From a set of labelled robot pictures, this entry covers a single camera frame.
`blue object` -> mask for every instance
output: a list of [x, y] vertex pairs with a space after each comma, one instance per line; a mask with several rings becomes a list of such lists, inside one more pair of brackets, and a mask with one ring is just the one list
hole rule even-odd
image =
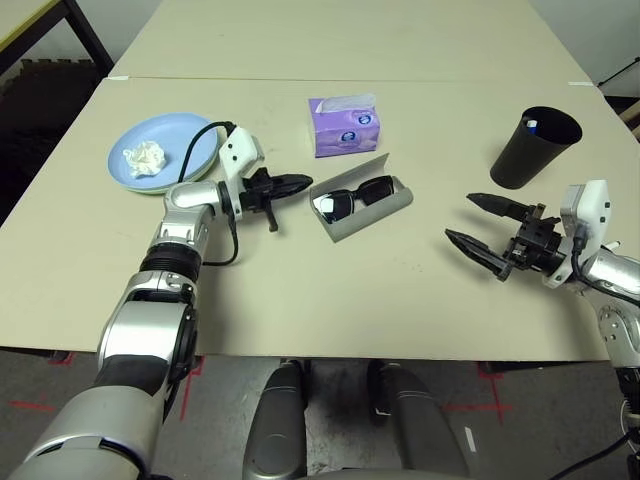
[[[137, 192], [161, 193], [178, 181], [180, 168], [189, 142], [210, 120], [195, 113], [165, 113], [138, 123], [125, 132], [111, 148], [107, 167], [113, 179], [125, 188]], [[166, 165], [155, 176], [133, 178], [123, 150], [134, 149], [144, 141], [152, 140], [164, 150]], [[211, 166], [218, 147], [216, 129], [206, 132], [196, 143], [185, 180], [203, 175]]]
[[538, 121], [537, 120], [527, 120], [527, 130], [531, 133], [535, 134], [538, 129]]

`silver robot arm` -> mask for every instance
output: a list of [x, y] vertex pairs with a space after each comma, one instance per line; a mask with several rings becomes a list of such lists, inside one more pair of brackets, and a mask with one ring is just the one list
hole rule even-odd
[[225, 214], [235, 226], [243, 210], [265, 211], [275, 223], [270, 200], [311, 183], [304, 175], [270, 177], [264, 168], [242, 179], [262, 154], [239, 127], [219, 155], [225, 181], [179, 183], [165, 195], [140, 271], [103, 331], [94, 384], [67, 403], [10, 480], [152, 478], [160, 428], [194, 367], [197, 280], [210, 229], [226, 226]]
[[[467, 198], [489, 213], [521, 222], [521, 226], [502, 256], [469, 235], [446, 230], [466, 256], [502, 281], [513, 268], [539, 271], [546, 286], [566, 285], [591, 303], [628, 402], [625, 417], [630, 440], [640, 444], [640, 263], [613, 253], [619, 242], [603, 245], [612, 212], [607, 182], [592, 180], [570, 186], [561, 218], [542, 218], [542, 204], [523, 205], [484, 193]], [[561, 220], [565, 237], [554, 231]]]

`sunglasses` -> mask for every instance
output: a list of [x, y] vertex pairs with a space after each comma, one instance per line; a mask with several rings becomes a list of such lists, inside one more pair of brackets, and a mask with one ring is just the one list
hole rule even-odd
[[367, 180], [356, 190], [334, 190], [313, 200], [316, 210], [327, 223], [337, 222], [354, 212], [356, 200], [371, 205], [393, 193], [390, 175]]

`black cylinder container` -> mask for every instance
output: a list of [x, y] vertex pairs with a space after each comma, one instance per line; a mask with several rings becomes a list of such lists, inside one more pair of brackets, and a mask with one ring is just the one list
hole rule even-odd
[[528, 108], [491, 167], [491, 178], [501, 187], [521, 188], [581, 138], [582, 129], [570, 115], [551, 107]]

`gray floor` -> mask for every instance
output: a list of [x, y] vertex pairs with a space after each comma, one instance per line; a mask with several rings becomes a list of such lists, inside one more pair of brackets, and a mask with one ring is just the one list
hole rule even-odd
[[[175, 480], [240, 478], [242, 452], [260, 392], [278, 360], [208, 357], [192, 376], [162, 431], [155, 469]], [[402, 362], [430, 386], [443, 405], [475, 478], [545, 479], [621, 435], [621, 397], [607, 364], [511, 372], [494, 383], [473, 362]], [[306, 412], [310, 473], [343, 467], [397, 467], [387, 427], [368, 422], [364, 360], [317, 360]], [[94, 358], [75, 355], [70, 365], [0, 352], [0, 478], [21, 461], [53, 415], [95, 375]], [[464, 428], [473, 432], [469, 449]], [[627, 446], [571, 479], [624, 479]]]

